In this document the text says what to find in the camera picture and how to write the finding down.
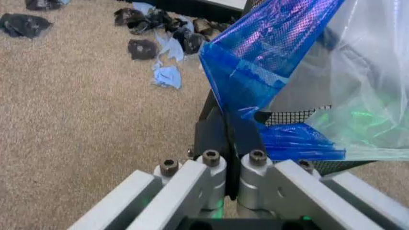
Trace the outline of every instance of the beige carpet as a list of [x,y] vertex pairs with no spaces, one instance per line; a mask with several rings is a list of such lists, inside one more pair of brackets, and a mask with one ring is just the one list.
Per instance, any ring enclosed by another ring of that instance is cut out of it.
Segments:
[[[209,86],[197,58],[177,64],[180,90],[151,83],[154,61],[127,53],[138,36],[113,26],[128,3],[72,0],[28,12],[23,2],[1,0],[0,14],[54,25],[34,40],[0,33],[0,229],[64,229],[135,169],[185,159]],[[354,172],[409,204],[409,164]]]

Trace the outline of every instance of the plastic bag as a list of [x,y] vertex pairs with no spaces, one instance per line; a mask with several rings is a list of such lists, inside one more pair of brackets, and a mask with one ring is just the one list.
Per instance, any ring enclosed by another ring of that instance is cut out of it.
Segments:
[[332,109],[307,124],[347,160],[409,158],[409,1],[346,0],[328,24]]
[[251,119],[288,83],[343,0],[267,0],[200,51],[222,110]]

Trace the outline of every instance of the crumpled cloth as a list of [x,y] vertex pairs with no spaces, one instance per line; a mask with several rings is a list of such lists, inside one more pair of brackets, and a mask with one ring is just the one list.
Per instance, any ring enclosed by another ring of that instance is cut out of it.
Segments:
[[132,60],[149,60],[156,57],[158,47],[154,42],[146,39],[131,39],[128,42],[128,52],[131,54]]
[[177,62],[183,60],[184,57],[183,49],[178,40],[174,39],[173,37],[171,38],[161,37],[156,31],[155,37],[159,44],[162,46],[162,50],[160,50],[157,56],[157,62],[152,67],[153,70],[158,69],[162,66],[162,62],[159,60],[159,57],[160,55],[166,53],[167,51],[169,51],[168,59],[175,58]]
[[154,84],[180,89],[182,86],[181,73],[176,66],[168,66],[156,69],[154,71]]
[[25,7],[31,11],[57,10],[70,0],[25,0]]
[[52,23],[42,17],[5,13],[0,19],[0,29],[11,37],[35,38]]
[[115,25],[127,25],[131,22],[139,22],[145,19],[145,16],[142,12],[131,9],[131,8],[122,8],[117,10],[114,13],[115,16]]

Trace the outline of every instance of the blue plastic sheet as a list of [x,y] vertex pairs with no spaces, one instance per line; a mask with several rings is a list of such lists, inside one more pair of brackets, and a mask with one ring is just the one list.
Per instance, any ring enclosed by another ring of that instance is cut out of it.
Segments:
[[275,125],[261,131],[261,138],[272,160],[343,160],[345,149],[304,123]]
[[[222,111],[253,120],[288,83],[343,0],[267,0],[211,43],[200,60]],[[270,158],[344,159],[345,150],[310,126],[262,127]]]

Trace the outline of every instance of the hex socket bolt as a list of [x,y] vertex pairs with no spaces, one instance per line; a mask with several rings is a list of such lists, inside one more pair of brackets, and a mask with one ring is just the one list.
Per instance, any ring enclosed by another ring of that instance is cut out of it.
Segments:
[[203,163],[209,167],[218,166],[220,163],[220,153],[213,149],[208,149],[203,153]]
[[256,166],[263,166],[267,162],[267,155],[264,151],[253,149],[250,152],[250,163]]
[[159,165],[160,173],[164,176],[173,176],[179,169],[179,162],[175,159],[166,159]]
[[314,171],[314,165],[311,161],[299,160],[298,165],[310,174]]

